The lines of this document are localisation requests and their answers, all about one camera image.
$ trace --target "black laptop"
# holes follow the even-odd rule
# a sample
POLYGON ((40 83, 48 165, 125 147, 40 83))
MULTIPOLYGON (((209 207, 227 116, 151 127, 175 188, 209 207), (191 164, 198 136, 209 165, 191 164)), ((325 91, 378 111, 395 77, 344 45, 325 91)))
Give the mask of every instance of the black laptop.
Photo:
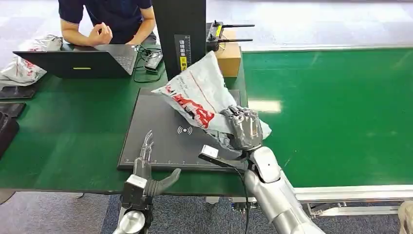
MULTIPOLYGON (((239 90, 230 90, 237 103, 240 103, 239 90)), ((203 145, 219 150, 218 156, 235 159, 240 153, 222 148, 201 128, 194 127, 167 104, 163 97, 155 96, 148 89, 141 89, 133 111, 133 117, 126 135, 117 168, 132 170, 135 158, 139 156, 146 133, 153 132, 153 147, 150 164, 153 170, 169 171, 175 168, 190 171, 226 171, 223 168, 198 158, 203 145)), ((246 169, 245 163, 238 163, 240 171, 246 169)))
POLYGON ((129 77, 138 55, 131 45, 64 45, 62 49, 13 53, 60 78, 129 77))

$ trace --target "gray carpet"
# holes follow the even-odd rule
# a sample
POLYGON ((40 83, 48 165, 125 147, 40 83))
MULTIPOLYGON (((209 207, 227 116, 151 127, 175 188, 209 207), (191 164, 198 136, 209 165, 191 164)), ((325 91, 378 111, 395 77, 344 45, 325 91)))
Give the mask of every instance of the gray carpet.
MULTIPOLYGON (((243 234, 245 215, 231 209, 230 201, 221 198, 215 205, 195 196, 160 196, 154 203, 153 234, 243 234)), ((119 214, 119 196, 111 196, 101 234, 111 234, 119 214)), ((318 217, 314 222, 327 234, 396 234, 397 215, 318 217)), ((251 234, 276 233, 260 209, 250 213, 251 234)))
MULTIPOLYGON (((35 36, 60 35, 57 0, 0 0, 0 68, 19 45, 35 36)), ((92 24, 84 14, 80 31, 92 24)), ((207 0, 207 20, 254 23, 237 29, 243 50, 321 44, 413 44, 413 3, 407 1, 207 0)), ((17 193, 0 205, 0 234, 111 233, 117 198, 71 194, 17 193)), ((272 233, 259 210, 251 233, 272 233)), ((317 218, 331 234, 395 234, 395 215, 317 218)), ((244 220, 228 202, 210 206, 199 197, 162 196, 155 200, 152 233, 242 233, 244 220)))

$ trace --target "white plastic bag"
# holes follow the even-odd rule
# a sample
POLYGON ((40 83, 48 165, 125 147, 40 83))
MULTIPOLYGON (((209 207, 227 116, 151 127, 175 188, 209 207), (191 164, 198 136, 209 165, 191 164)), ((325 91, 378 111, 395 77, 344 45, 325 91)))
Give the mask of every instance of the white plastic bag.
MULTIPOLYGON (((191 125, 205 129, 222 146, 231 148, 225 133, 232 132, 220 112, 237 103, 225 87, 217 58, 212 51, 175 76, 166 86, 152 92, 162 95, 191 125)), ((262 121, 261 126, 265 139, 271 129, 262 121)))
MULTIPOLYGON (((60 50, 63 39, 54 35, 34 39, 22 48, 23 51, 55 51, 60 50)), ((27 86, 38 81, 46 71, 22 59, 14 56, 13 60, 0 72, 0 84, 12 86, 27 86)))

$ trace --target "cable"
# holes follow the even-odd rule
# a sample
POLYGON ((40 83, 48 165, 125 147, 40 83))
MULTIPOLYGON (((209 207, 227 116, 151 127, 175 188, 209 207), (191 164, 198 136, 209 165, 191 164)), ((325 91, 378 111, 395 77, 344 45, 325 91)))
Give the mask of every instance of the cable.
POLYGON ((243 183, 244 187, 244 193, 245 193, 245 210, 246 210, 246 222, 245 222, 245 234, 248 233, 248 228, 249 228, 249 201, 248 201, 248 192, 246 191, 246 185, 245 185, 245 179, 241 175, 241 173, 238 171, 236 167, 233 167, 234 170, 238 173, 238 176, 240 177, 241 182, 243 183))
POLYGON ((138 60, 136 61, 136 65, 133 68, 134 72, 133 72, 133 81, 137 82, 137 83, 153 83, 153 82, 157 82, 161 79, 163 73, 165 72, 165 69, 163 69, 162 71, 153 71, 153 70, 149 70, 147 68, 145 68, 145 66, 137 66, 139 64, 140 60, 143 60, 144 62, 148 62, 148 59, 151 58, 156 58, 157 56, 159 56, 161 54, 161 49, 160 48, 147 48, 143 45, 136 45, 135 46, 135 51, 138 52, 138 55, 140 56, 138 58, 138 60), (136 71, 148 71, 148 72, 152 72, 152 73, 157 73, 158 77, 156 79, 147 79, 147 80, 138 80, 135 78, 135 74, 136 71))

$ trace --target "laptop keyboard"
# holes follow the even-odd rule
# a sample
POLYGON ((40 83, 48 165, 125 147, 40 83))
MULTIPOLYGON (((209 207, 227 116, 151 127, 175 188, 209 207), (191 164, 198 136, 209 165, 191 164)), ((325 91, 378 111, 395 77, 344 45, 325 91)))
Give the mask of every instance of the laptop keyboard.
POLYGON ((115 60, 129 73, 133 69, 133 56, 114 56, 115 60))

